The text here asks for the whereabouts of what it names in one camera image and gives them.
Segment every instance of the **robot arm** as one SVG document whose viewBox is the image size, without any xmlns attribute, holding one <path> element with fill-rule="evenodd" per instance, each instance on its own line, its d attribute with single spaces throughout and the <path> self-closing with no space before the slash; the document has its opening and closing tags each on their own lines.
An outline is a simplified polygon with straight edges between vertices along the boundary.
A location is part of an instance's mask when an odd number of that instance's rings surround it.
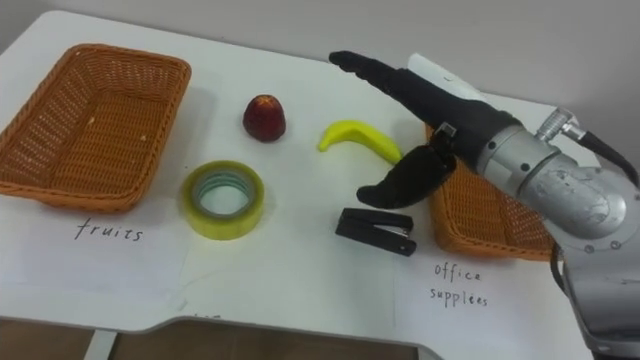
<svg viewBox="0 0 640 360">
<path fill-rule="evenodd" d="M 545 217 L 565 260 L 562 275 L 555 271 L 554 277 L 594 357 L 640 358 L 640 192 L 635 170 L 625 167 L 629 181 L 606 169 L 580 167 L 549 140 L 562 132 L 591 150 L 604 149 L 605 156 L 620 156 L 570 122 L 563 110 L 534 135 L 487 104 L 473 87 L 420 56 L 412 56 L 409 69 L 393 69 L 347 51 L 332 53 L 329 60 L 436 129 L 428 144 L 407 154 L 379 184 L 360 188 L 361 202 L 387 209 L 416 203 L 446 181 L 455 169 L 455 155 Z M 619 160 L 615 156 L 608 158 Z M 557 258 L 552 259 L 554 267 Z"/>
</svg>

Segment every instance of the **cable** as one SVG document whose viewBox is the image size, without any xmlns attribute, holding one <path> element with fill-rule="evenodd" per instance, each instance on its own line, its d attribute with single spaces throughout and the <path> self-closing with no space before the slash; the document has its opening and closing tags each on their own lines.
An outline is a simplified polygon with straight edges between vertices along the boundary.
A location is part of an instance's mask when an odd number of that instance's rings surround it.
<svg viewBox="0 0 640 360">
<path fill-rule="evenodd" d="M 551 259 L 549 260 L 549 265 L 551 266 L 551 275 L 553 275 L 553 280 L 555 280 L 556 285 L 564 291 L 564 281 L 562 280 L 562 274 L 560 274 L 560 269 L 558 268 L 558 261 L 560 260 L 560 247 L 556 242 L 553 242 L 553 246 L 551 247 Z"/>
<path fill-rule="evenodd" d="M 604 354 L 599 354 L 597 352 L 591 352 L 591 354 L 593 354 L 593 360 L 638 360 L 638 358 L 621 358 L 621 357 L 615 357 L 615 356 L 611 356 L 611 355 L 604 355 Z"/>
<path fill-rule="evenodd" d="M 584 146 L 585 148 L 593 151 L 594 153 L 602 156 L 607 159 L 614 165 L 618 166 L 624 173 L 627 175 L 629 180 L 638 187 L 640 181 L 638 180 L 638 172 L 631 165 L 631 163 L 624 158 L 624 156 L 620 155 L 619 152 L 615 151 L 611 146 L 607 145 L 604 141 L 600 140 L 597 136 L 595 136 L 592 132 L 587 131 L 586 134 L 578 140 L 578 144 Z"/>
</svg>

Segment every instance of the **white wall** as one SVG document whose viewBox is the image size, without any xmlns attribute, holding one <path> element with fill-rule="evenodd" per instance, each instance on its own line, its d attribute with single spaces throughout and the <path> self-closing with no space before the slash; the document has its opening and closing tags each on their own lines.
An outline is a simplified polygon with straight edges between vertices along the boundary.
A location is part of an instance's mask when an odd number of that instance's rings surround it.
<svg viewBox="0 0 640 360">
<path fill-rule="evenodd" d="M 400 66 L 419 51 L 484 90 L 569 108 L 640 167 L 637 0 L 0 0 L 0 49 L 52 8 L 319 59 Z"/>
</svg>

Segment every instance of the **white paper sheet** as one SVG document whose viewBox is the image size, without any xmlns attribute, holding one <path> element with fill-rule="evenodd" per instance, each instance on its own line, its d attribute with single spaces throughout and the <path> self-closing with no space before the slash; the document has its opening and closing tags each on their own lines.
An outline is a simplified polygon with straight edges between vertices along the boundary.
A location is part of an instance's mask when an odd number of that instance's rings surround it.
<svg viewBox="0 0 640 360">
<path fill-rule="evenodd" d="M 549 304 L 534 293 L 540 288 L 540 276 L 534 274 L 547 270 L 546 264 L 473 259 L 432 244 L 418 249 L 396 262 L 398 329 L 433 345 L 436 352 L 465 344 L 504 351 L 531 348 L 535 353 L 536 317 Z"/>
<path fill-rule="evenodd" d="M 3 254 L 2 281 L 154 297 L 178 287 L 189 242 L 175 201 L 144 201 L 117 216 L 30 210 L 10 231 L 20 239 Z"/>
</svg>

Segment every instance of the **roll of tape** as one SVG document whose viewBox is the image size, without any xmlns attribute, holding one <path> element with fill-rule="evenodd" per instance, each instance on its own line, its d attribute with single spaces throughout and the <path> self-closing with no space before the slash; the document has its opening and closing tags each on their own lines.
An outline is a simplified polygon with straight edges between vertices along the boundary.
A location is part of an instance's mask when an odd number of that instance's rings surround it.
<svg viewBox="0 0 640 360">
<path fill-rule="evenodd" d="M 231 214 L 219 214 L 202 205 L 210 191 L 230 186 L 240 190 L 247 203 Z M 182 186 L 182 202 L 189 225 L 214 240 L 239 238 L 258 224 L 264 204 L 264 185 L 250 167 L 235 161 L 214 161 L 193 171 Z"/>
</svg>

